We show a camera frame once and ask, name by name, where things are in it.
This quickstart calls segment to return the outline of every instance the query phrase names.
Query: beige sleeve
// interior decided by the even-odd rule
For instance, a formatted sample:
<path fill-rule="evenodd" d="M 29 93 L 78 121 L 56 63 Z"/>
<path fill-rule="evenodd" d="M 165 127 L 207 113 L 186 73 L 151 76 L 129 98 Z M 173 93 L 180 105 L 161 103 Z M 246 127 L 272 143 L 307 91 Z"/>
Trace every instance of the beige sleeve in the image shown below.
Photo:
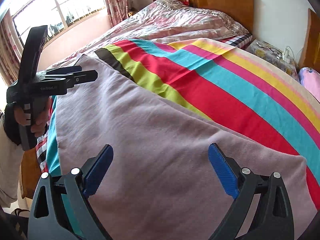
<path fill-rule="evenodd" d="M 0 206 L 10 207 L 17 200 L 19 170 L 24 152 L 21 146 L 7 137 L 3 118 L 0 119 Z"/>

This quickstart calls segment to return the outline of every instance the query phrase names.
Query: turquoise stripe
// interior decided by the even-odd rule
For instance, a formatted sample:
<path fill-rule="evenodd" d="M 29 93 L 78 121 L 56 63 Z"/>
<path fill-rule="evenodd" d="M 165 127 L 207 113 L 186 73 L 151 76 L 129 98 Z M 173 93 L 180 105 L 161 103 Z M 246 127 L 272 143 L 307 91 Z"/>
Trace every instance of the turquoise stripe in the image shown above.
<path fill-rule="evenodd" d="M 52 115 L 50 119 L 50 126 L 48 130 L 48 141 L 47 141 L 47 155 L 46 161 L 48 165 L 48 170 L 51 176 L 61 176 L 61 169 L 60 169 L 60 161 L 59 161 L 59 154 L 58 154 L 58 143 L 57 143 L 57 133 L 56 133 L 56 106 L 57 106 L 57 97 L 52 96 L 53 105 L 52 105 Z M 72 226 L 72 229 L 75 234 L 79 236 L 83 236 L 82 231 L 79 227 L 78 221 L 73 213 L 70 201 L 68 196 L 62 194 L 63 205 L 65 207 L 68 219 Z"/>
<path fill-rule="evenodd" d="M 135 39 L 131 41 L 148 54 L 166 57 L 189 70 L 195 70 L 200 76 L 246 104 L 307 159 L 309 168 L 320 183 L 320 150 L 297 120 L 273 98 L 243 78 L 215 64 L 212 60 L 207 60 L 183 49 L 173 53 L 166 52 L 149 41 Z"/>

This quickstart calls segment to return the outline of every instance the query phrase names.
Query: pink wall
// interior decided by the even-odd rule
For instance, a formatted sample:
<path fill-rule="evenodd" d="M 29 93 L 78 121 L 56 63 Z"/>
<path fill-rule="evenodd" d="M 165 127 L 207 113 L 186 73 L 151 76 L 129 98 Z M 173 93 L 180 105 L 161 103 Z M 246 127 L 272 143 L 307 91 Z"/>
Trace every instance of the pink wall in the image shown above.
<path fill-rule="evenodd" d="M 107 10 L 103 9 L 94 16 L 79 23 L 46 46 L 38 64 L 38 71 L 71 55 L 111 28 Z"/>

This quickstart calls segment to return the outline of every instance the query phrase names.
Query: hand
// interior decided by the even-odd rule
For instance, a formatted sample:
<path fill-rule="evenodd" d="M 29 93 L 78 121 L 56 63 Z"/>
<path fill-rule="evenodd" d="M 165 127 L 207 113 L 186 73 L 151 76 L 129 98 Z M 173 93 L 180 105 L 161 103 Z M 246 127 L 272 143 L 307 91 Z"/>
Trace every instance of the hand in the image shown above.
<path fill-rule="evenodd" d="M 45 125 L 49 120 L 50 106 L 51 106 L 51 100 L 50 98 L 48 98 L 44 110 L 37 117 L 36 123 L 31 126 L 31 132 L 35 134 L 35 137 L 40 137 L 45 132 Z M 13 113 L 14 113 L 14 118 L 18 124 L 21 124 L 22 126 L 26 126 L 28 124 L 28 121 L 23 112 L 23 109 L 20 106 L 15 106 Z"/>

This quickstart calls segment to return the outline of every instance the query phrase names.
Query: silver screw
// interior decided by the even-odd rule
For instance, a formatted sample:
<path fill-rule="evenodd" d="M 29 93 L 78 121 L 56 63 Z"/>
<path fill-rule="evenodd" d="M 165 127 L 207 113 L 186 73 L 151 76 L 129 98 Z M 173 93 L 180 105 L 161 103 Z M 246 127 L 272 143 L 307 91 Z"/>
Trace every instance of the silver screw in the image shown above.
<path fill-rule="evenodd" d="M 248 175 L 248 174 L 250 174 L 250 172 L 251 172 L 251 171 L 250 171 L 248 168 L 243 168 L 243 169 L 242 169 L 242 173 L 243 173 L 243 174 L 247 174 L 247 175 Z"/>
<path fill-rule="evenodd" d="M 279 172 L 274 172 L 273 176 L 275 176 L 275 178 L 277 178 L 277 179 L 281 178 L 281 175 Z"/>
<path fill-rule="evenodd" d="M 41 174 L 41 178 L 46 179 L 49 176 L 49 173 L 44 172 Z"/>
<path fill-rule="evenodd" d="M 80 169 L 79 169 L 79 168 L 73 168 L 73 169 L 71 170 L 71 174 L 72 174 L 72 175 L 77 175 L 79 172 L 80 172 Z"/>

